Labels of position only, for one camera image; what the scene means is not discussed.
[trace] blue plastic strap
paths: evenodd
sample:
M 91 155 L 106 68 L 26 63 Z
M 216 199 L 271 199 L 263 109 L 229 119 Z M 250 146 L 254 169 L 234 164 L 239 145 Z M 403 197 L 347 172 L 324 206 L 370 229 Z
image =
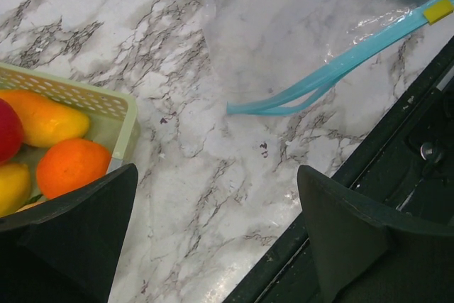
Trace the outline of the blue plastic strap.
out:
M 249 104 L 232 105 L 227 104 L 228 114 L 253 114 L 253 115 L 289 115 L 313 104 L 319 97 L 325 94 L 330 88 L 354 70 L 358 65 L 394 44 L 403 37 L 414 32 L 428 23 L 424 11 L 440 0 L 430 0 L 423 6 L 414 9 L 409 14 L 401 17 L 397 22 L 387 26 L 379 33 L 370 36 L 361 43 L 358 43 L 346 53 L 339 55 L 329 64 L 317 69 L 309 76 L 292 85 L 290 88 L 279 94 L 264 100 L 250 102 Z M 319 87 L 304 103 L 291 108 L 279 108 L 281 105 L 294 101 L 305 94 L 309 94 Z

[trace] light green basket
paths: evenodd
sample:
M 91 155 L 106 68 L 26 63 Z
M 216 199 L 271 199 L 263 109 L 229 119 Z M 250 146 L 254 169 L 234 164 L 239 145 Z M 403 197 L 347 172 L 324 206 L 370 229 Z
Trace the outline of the light green basket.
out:
M 5 63 L 0 63 L 0 89 L 31 90 L 87 114 L 91 126 L 85 138 L 102 144 L 112 153 L 108 172 L 131 161 L 140 135 L 134 97 Z M 26 163 L 34 175 L 45 152 L 24 147 L 13 161 Z M 32 196 L 37 194 L 39 189 L 34 180 Z

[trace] marble countertop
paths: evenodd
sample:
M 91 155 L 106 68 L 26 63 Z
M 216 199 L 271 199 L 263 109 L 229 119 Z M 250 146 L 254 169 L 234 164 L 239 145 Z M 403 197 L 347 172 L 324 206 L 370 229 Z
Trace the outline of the marble countertop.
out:
M 454 35 L 454 16 L 372 58 L 310 110 L 226 116 L 198 0 L 1 0 L 0 60 L 137 98 L 133 215 L 110 303 L 222 302 Z

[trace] plastic bag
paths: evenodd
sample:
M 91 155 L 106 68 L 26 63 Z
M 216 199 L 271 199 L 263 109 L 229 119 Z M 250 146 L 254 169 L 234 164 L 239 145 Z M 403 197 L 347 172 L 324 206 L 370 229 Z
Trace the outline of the plastic bag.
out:
M 298 106 L 293 111 L 272 108 L 297 99 L 295 86 L 291 91 L 289 87 L 308 75 L 311 79 L 304 79 L 298 94 L 306 95 L 307 105 L 316 101 L 358 64 L 345 68 L 346 61 L 364 58 L 363 49 L 352 48 L 430 0 L 202 1 L 211 64 L 222 79 L 227 100 L 260 101 L 242 111 L 241 106 L 232 106 L 231 112 L 273 115 L 299 110 Z M 412 30 L 421 26 L 412 25 Z M 402 32 L 396 27 L 387 33 L 388 39 L 393 36 L 396 41 Z M 372 52 L 374 44 L 369 45 L 368 53 L 380 51 Z M 320 69 L 324 65 L 333 69 L 330 62 L 347 51 L 344 60 L 336 60 L 335 70 Z M 263 101 L 269 98 L 276 100 Z

